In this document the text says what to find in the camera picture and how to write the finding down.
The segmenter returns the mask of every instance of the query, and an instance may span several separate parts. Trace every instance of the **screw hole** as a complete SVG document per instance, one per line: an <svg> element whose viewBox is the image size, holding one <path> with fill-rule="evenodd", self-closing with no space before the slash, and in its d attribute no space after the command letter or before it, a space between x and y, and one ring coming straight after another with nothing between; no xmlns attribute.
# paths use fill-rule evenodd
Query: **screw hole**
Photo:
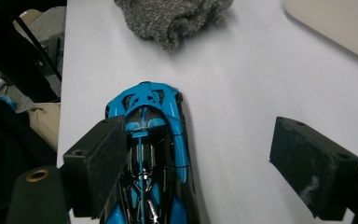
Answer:
<svg viewBox="0 0 358 224"><path fill-rule="evenodd" d="M347 160L350 158L350 156L348 156L347 154L344 154L344 153L338 153L338 156L344 160Z"/></svg>
<svg viewBox="0 0 358 224"><path fill-rule="evenodd" d="M49 170L45 170L45 169L37 170L37 171L34 171L34 172L28 174L26 177L26 180L31 183L37 182L37 181L43 180L44 178L48 177L48 174L49 174Z"/></svg>
<svg viewBox="0 0 358 224"><path fill-rule="evenodd" d="M74 155L77 155L77 156L83 156L83 151L82 150L76 150L73 152Z"/></svg>

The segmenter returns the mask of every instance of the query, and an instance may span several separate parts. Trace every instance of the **brass screw hole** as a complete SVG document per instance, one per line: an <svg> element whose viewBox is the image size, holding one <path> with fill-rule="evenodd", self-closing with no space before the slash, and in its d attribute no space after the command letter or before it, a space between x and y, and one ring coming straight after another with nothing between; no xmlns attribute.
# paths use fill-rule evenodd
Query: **brass screw hole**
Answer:
<svg viewBox="0 0 358 224"><path fill-rule="evenodd" d="M43 180L44 178L48 177L48 174L50 173L49 170L42 169L34 171L27 175L26 179L28 182L34 183Z"/></svg>

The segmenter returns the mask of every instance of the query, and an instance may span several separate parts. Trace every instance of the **blue car body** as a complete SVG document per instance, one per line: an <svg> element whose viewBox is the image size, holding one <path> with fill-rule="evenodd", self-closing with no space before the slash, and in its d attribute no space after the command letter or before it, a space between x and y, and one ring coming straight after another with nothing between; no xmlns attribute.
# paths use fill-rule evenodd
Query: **blue car body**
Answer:
<svg viewBox="0 0 358 224"><path fill-rule="evenodd" d="M181 103L176 88L143 82L106 106L107 118L125 116L128 161L103 222L200 223Z"/></svg>

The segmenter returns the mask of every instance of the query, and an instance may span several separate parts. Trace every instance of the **blue toy car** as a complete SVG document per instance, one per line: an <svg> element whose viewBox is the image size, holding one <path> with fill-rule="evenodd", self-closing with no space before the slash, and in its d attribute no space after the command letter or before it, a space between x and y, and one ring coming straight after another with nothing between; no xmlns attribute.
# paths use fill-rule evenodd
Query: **blue toy car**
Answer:
<svg viewBox="0 0 358 224"><path fill-rule="evenodd" d="M128 161L101 222L200 223L181 103L177 89L143 82L106 106L125 116Z"/></svg>

